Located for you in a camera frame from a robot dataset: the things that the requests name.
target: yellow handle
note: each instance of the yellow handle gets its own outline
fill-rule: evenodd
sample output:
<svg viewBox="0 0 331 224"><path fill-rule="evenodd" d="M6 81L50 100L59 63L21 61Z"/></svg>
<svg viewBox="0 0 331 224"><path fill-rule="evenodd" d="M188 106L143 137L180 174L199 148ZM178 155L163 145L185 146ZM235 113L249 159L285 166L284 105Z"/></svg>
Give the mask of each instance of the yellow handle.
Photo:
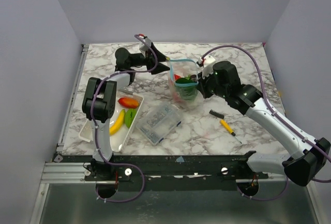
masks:
<svg viewBox="0 0 331 224"><path fill-rule="evenodd" d="M229 133L233 133L233 130L231 129L231 127L225 122L225 120L221 119L219 121L219 123L225 127L225 129L229 132Z"/></svg>

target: gray floor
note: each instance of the gray floor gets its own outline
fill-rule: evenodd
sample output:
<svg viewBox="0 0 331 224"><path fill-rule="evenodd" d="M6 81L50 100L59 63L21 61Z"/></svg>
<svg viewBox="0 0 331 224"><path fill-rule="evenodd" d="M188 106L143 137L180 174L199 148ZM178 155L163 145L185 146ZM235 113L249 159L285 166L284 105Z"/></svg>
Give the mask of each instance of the gray floor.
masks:
<svg viewBox="0 0 331 224"><path fill-rule="evenodd" d="M284 182L260 183L259 197L282 190ZM134 194L121 192L120 198ZM43 224L133 224L133 223L272 223L313 224L316 221L308 191L291 184L279 200L256 202L238 192L173 191L144 192L130 203L96 201L94 185L51 185L42 214Z"/></svg>

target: plastic tray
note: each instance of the plastic tray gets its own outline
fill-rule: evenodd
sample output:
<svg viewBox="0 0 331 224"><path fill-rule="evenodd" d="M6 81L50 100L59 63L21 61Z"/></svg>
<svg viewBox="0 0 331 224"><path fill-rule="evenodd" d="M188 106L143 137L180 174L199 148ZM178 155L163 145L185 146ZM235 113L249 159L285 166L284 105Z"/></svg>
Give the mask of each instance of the plastic tray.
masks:
<svg viewBox="0 0 331 224"><path fill-rule="evenodd" d="M164 102L139 120L137 129L153 145L157 145L182 122L182 116L177 107Z"/></svg>
<svg viewBox="0 0 331 224"><path fill-rule="evenodd" d="M135 100L137 100L140 104L136 113L136 116L133 119L133 122L130 126L130 128L127 128L126 125L122 125L122 127L119 129L119 131L117 133L115 133L114 135L110 136L110 146L113 150L113 152L120 152L123 147L125 146L127 140L129 139L131 133L134 130L134 127L137 123L137 119L139 118L139 115L141 114L141 106L144 102L144 97L136 94L136 93L132 93L129 91L125 91L125 90L118 90L116 92L116 105L115 105L115 112L113 117L111 117L110 119L110 126L113 125L113 123L116 121L120 111L122 109L127 110L127 108L122 107L119 103L118 100L121 97L131 97ZM83 126L83 128L80 130L78 137L81 140L84 140L86 142L91 142L93 141L93 137L92 137L92 129L91 129L91 121L87 120Z"/></svg>

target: marble tabletop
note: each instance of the marble tabletop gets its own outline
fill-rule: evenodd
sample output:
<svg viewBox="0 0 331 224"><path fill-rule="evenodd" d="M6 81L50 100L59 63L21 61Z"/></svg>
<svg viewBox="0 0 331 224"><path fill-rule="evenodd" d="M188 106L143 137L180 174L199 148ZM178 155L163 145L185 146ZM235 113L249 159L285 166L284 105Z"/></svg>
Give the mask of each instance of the marble tabletop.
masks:
<svg viewBox="0 0 331 224"><path fill-rule="evenodd" d="M155 45L159 51L170 58L198 59L203 53L220 44L156 43ZM262 44L240 43L237 45L247 49L257 60L269 99L280 112L283 112ZM93 144L82 141L78 137L79 131L86 121L81 109L84 92L90 77L103 78L114 71L114 53L120 47L128 49L131 53L139 52L138 43L92 44L89 46L73 111L69 117L68 130L64 140L64 155L91 155L93 153ZM252 84L261 89L254 64L243 52L234 48L224 48L211 55L220 61L229 59L237 67L242 83ZM164 101L172 102L166 72L154 76L149 73L137 73L134 83L126 89L144 96L140 117L145 116ZM210 109L225 115L225 120L236 132L242 144L220 126L217 118L209 114ZM182 109L182 111L182 124L160 144L151 145L135 129L121 153L127 155L233 155L244 154L251 150L269 154L285 152L281 144L259 124L231 109L222 98L213 96L205 99L201 107L193 110Z"/></svg>

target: wall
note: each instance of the wall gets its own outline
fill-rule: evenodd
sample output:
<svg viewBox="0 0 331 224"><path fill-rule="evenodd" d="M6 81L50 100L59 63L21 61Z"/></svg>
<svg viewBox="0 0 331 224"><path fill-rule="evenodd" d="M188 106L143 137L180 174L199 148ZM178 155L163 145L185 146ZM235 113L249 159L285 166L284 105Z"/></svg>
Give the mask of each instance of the wall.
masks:
<svg viewBox="0 0 331 224"><path fill-rule="evenodd" d="M82 43L266 41L289 0L59 0Z"/></svg>
<svg viewBox="0 0 331 224"><path fill-rule="evenodd" d="M58 0L0 0L0 222L28 223L81 46Z"/></svg>
<svg viewBox="0 0 331 224"><path fill-rule="evenodd" d="M291 0L266 44L289 119L331 141L331 1ZM317 178L331 178L329 163ZM317 184L325 210L331 185Z"/></svg>

